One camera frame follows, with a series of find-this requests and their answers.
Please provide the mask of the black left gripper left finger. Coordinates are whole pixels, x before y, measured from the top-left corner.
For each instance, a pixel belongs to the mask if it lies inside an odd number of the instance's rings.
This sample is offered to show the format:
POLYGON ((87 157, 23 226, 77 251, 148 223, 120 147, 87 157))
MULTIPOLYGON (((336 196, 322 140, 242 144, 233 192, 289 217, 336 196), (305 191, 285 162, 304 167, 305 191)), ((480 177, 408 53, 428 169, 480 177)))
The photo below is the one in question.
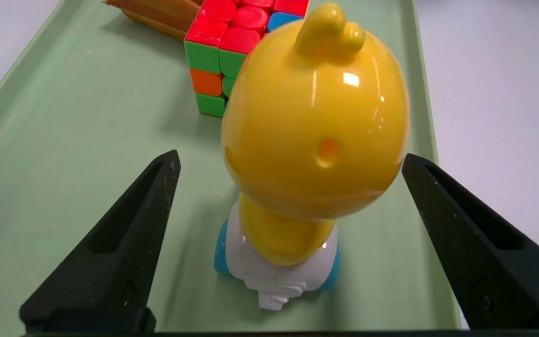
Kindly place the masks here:
POLYGON ((152 333, 147 307, 181 163, 152 160, 21 305, 27 333, 152 333))

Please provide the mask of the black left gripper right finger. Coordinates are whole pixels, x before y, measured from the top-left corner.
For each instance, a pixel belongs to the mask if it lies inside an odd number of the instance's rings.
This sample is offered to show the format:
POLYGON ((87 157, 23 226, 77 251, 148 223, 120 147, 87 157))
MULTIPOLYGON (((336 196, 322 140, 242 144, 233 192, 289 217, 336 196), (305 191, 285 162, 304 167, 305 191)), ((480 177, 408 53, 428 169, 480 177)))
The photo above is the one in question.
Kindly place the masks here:
POLYGON ((539 330, 539 245, 430 160, 402 174, 468 326, 539 330))

